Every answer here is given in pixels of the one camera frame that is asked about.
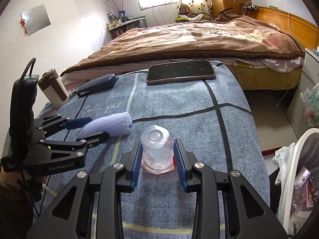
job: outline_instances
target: thermos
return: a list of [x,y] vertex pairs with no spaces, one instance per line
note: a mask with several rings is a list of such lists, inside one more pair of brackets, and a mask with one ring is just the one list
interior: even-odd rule
[[38,86],[55,108],[66,104],[70,98],[58,73],[54,68],[42,75]]

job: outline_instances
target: table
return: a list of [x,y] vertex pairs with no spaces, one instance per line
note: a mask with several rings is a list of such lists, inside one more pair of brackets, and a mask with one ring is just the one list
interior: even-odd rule
[[138,28],[147,28],[146,17],[140,17],[137,19],[129,20],[127,22],[116,25],[113,28],[108,29],[111,38],[115,39],[127,31],[128,26],[135,25]]

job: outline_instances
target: foam sleeve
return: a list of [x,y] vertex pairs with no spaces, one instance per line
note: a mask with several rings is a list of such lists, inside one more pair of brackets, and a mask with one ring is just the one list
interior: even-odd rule
[[122,136],[130,133],[132,118],[128,112],[116,113],[91,121],[80,128],[76,135],[87,137],[99,132],[107,132],[111,137]]

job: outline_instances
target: blue bedsheet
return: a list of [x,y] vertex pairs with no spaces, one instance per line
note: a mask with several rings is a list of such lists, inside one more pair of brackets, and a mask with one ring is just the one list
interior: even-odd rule
[[[168,129],[172,139],[181,138],[187,151],[214,170],[239,170],[269,205],[269,179],[245,95],[225,65],[219,61],[211,64],[216,80],[147,86],[147,72],[140,71],[118,79],[110,90],[82,98],[74,96],[59,110],[49,104],[40,115],[59,113],[70,118],[96,119],[119,112],[131,114],[129,135],[111,138],[88,151],[83,170],[89,173],[118,162],[124,152],[132,149],[135,138],[156,124]],[[75,131],[67,130],[50,137],[67,141],[76,138]],[[79,171],[51,177],[44,207]],[[195,198],[194,193],[183,192],[176,170],[154,175],[141,167],[135,192],[122,194],[125,238],[191,238]],[[220,212],[222,238],[224,219]]]

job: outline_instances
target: person's hand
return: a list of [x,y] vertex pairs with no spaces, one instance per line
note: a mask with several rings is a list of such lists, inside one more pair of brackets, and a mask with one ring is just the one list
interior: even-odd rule
[[[14,171],[14,172],[5,172],[2,167],[0,167],[0,180],[6,187],[14,187],[16,189],[21,189],[21,186],[19,184],[19,181],[23,184],[23,179],[21,177],[20,171]],[[26,170],[23,170],[23,174],[26,180],[31,179],[31,176],[26,172]],[[41,177],[42,183],[45,183],[47,181],[47,176]]]

